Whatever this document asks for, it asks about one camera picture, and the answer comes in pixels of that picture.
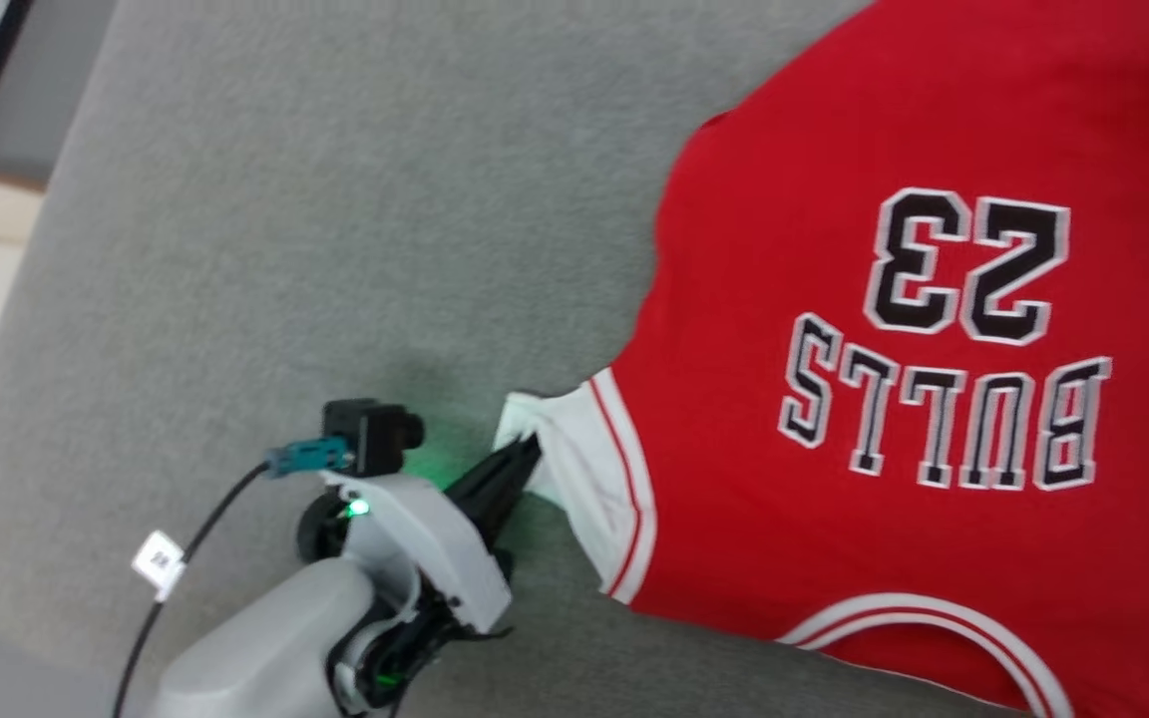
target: jersey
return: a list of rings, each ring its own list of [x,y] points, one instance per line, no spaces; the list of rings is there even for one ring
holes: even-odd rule
[[[697,130],[656,245],[533,407],[603,592],[1149,715],[1149,3],[879,1]]]

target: jersey armhole trim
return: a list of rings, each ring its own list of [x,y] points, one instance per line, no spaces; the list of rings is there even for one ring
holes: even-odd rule
[[[779,642],[820,650],[853,633],[893,624],[928,624],[974,641],[1009,672],[1032,713],[1039,718],[1072,717],[1062,684],[1026,642],[993,618],[951,601],[902,593],[858,595],[804,619]]]
[[[593,395],[596,396],[601,417],[615,438],[616,449],[624,461],[624,472],[629,482],[629,496],[635,512],[635,525],[629,550],[624,555],[624,564],[616,572],[615,581],[607,593],[624,604],[632,604],[638,596],[650,568],[655,540],[658,534],[658,522],[655,512],[654,487],[650,481],[650,470],[647,468],[647,456],[641,449],[641,438],[638,437],[624,395],[619,394],[618,383],[612,369],[602,369],[593,380]]]

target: gray fabric surface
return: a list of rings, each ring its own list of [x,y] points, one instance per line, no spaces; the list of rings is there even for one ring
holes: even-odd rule
[[[128,566],[142,538],[186,540],[265,447],[314,435],[325,400],[419,410],[411,470],[456,476],[507,389],[569,389],[630,334],[689,132],[857,6],[124,0],[0,331],[1,635],[113,682],[152,596]],[[295,569],[318,491],[238,501],[145,685]],[[412,715],[909,705],[890,678],[629,617],[540,514],[534,538],[565,540],[524,571],[530,638],[456,648]],[[714,658],[719,689],[700,682]],[[763,703],[734,712],[746,671]]]

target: green led light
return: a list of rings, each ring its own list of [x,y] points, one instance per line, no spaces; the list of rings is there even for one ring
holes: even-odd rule
[[[364,517],[367,514],[370,514],[370,504],[367,503],[365,499],[358,499],[357,501],[348,504],[346,514],[348,515],[348,518]]]
[[[466,464],[462,456],[425,446],[423,449],[411,450],[402,472],[412,477],[424,477],[433,481],[439,489],[446,491],[471,466],[472,464]]]

